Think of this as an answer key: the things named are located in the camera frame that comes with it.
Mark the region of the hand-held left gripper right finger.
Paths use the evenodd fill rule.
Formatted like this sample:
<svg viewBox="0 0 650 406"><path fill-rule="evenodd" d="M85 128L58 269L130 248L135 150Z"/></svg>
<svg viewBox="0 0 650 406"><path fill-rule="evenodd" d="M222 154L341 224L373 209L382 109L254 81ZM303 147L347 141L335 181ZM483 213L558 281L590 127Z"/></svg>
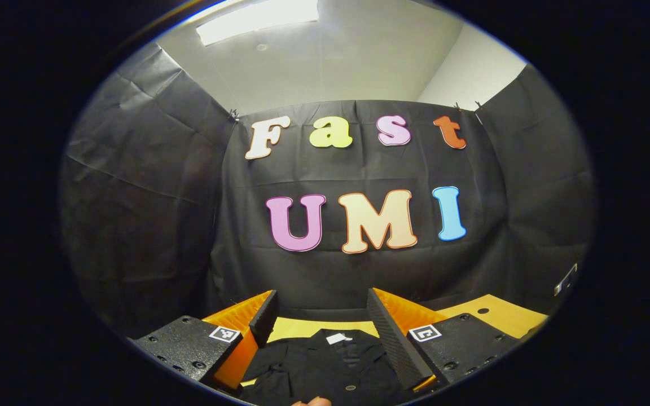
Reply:
<svg viewBox="0 0 650 406"><path fill-rule="evenodd" d="M402 387L415 393L469 378L521 343L470 313L446 317L378 288L368 290L367 311Z"/></svg>

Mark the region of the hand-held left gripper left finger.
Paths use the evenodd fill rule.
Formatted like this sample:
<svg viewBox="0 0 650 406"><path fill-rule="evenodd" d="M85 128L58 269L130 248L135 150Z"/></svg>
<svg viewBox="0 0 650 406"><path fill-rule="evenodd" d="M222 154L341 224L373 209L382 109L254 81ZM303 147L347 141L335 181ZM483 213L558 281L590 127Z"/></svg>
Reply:
<svg viewBox="0 0 650 406"><path fill-rule="evenodd" d="M130 342L180 375L237 395L278 314L278 293L268 290L203 319L181 316Z"/></svg>

